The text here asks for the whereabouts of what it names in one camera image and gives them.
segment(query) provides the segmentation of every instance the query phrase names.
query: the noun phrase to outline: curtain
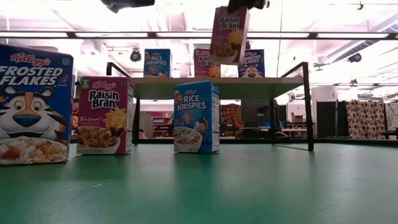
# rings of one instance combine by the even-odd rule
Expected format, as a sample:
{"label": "curtain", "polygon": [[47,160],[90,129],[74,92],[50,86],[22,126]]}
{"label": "curtain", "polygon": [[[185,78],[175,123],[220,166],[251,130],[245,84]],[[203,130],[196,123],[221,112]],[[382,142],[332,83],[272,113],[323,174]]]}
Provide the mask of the curtain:
{"label": "curtain", "polygon": [[348,132],[353,139],[384,139],[384,103],[346,102]]}
{"label": "curtain", "polygon": [[386,104],[387,129],[395,131],[398,128],[398,103]]}

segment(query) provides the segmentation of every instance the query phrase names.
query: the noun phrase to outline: table top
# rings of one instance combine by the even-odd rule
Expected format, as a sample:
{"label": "table top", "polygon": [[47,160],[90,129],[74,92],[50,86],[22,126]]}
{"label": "table top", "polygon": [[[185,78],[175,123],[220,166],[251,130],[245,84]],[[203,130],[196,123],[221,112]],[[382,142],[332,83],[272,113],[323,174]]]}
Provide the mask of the table top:
{"label": "table top", "polygon": [[220,89],[223,100],[276,98],[300,85],[303,78],[131,78],[134,97],[142,100],[171,100],[174,86],[209,80]]}
{"label": "table top", "polygon": [[66,164],[0,167],[1,224],[398,220],[390,147],[222,144],[216,154],[174,154],[172,144],[141,144],[126,156],[72,148]]}

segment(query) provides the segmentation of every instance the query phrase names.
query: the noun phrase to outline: ceiling light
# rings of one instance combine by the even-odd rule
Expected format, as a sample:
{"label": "ceiling light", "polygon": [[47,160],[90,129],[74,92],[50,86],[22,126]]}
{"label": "ceiling light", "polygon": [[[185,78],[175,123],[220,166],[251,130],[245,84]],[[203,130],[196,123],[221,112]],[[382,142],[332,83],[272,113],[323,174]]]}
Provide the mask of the ceiling light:
{"label": "ceiling light", "polygon": [[385,38],[388,34],[375,33],[319,33],[319,38],[336,38],[336,39],[368,39],[368,38]]}
{"label": "ceiling light", "polygon": [[57,37],[68,37],[67,33],[65,32],[4,32],[0,31],[0,37],[7,37],[7,38],[16,38],[16,37],[50,37],[50,38],[57,38]]}
{"label": "ceiling light", "polygon": [[157,32],[157,37],[211,38],[211,32]]}
{"label": "ceiling light", "polygon": [[248,38],[304,38],[310,34],[306,32],[249,32]]}
{"label": "ceiling light", "polygon": [[76,33],[77,37],[83,37],[83,38],[120,38],[120,37],[148,37],[148,33],[146,32],[77,32]]}

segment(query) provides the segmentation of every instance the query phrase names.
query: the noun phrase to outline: table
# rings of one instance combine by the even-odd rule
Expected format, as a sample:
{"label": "table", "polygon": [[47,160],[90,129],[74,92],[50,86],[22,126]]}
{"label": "table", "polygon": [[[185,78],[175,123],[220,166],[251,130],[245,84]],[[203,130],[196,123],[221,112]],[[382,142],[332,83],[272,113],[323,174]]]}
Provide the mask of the table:
{"label": "table", "polygon": [[[112,75],[112,67],[109,63],[106,69],[107,75]],[[289,77],[294,71],[302,68],[302,77]],[[301,85],[304,86],[305,111],[307,115],[308,132],[313,133],[312,112],[310,102],[310,84],[308,80],[308,63],[302,62],[289,70],[280,78],[130,78],[134,84],[134,97],[137,99],[136,112],[133,122],[134,144],[139,142],[139,112],[140,100],[171,100],[174,99],[174,86],[183,83],[200,82],[208,80],[216,85],[220,91],[220,99],[260,100],[268,98],[270,108],[274,108],[274,98],[293,90]],[[275,133],[274,110],[270,113],[271,132]],[[272,144],[275,144],[275,135],[272,134]],[[313,150],[313,135],[308,135],[308,150]]]}

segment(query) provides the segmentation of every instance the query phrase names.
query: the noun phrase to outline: hanging cereal box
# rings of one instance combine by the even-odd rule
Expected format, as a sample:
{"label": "hanging cereal box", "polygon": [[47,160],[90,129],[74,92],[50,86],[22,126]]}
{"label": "hanging cereal box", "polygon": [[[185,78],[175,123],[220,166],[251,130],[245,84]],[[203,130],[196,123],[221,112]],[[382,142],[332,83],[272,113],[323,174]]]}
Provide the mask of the hanging cereal box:
{"label": "hanging cereal box", "polygon": [[241,8],[232,14],[227,12],[227,7],[216,8],[210,60],[225,65],[243,63],[248,29],[249,11],[247,8]]}
{"label": "hanging cereal box", "polygon": [[220,65],[215,65],[209,59],[209,49],[195,49],[193,51],[193,64],[195,67],[195,77],[220,77]]}

